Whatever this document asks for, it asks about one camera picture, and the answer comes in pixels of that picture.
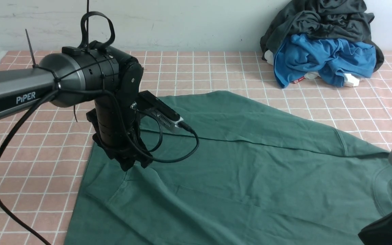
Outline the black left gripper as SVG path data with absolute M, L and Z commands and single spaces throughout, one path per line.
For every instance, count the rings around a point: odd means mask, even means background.
M 131 169 L 136 162 L 139 162 L 143 168 L 147 168 L 153 162 L 133 149 L 121 133 L 113 132 L 103 126 L 98 120 L 95 109 L 87 112 L 86 117 L 95 130 L 93 141 L 103 149 L 110 160 L 116 160 L 123 171 Z

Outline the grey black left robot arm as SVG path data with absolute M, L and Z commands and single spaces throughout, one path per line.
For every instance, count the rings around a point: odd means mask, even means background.
M 26 111 L 0 147 L 0 158 L 14 134 L 46 102 L 61 108 L 94 101 L 87 113 L 94 141 L 124 171 L 136 161 L 142 167 L 152 156 L 140 138 L 140 82 L 143 67 L 137 58 L 102 43 L 89 49 L 63 47 L 29 69 L 0 71 L 0 119 Z

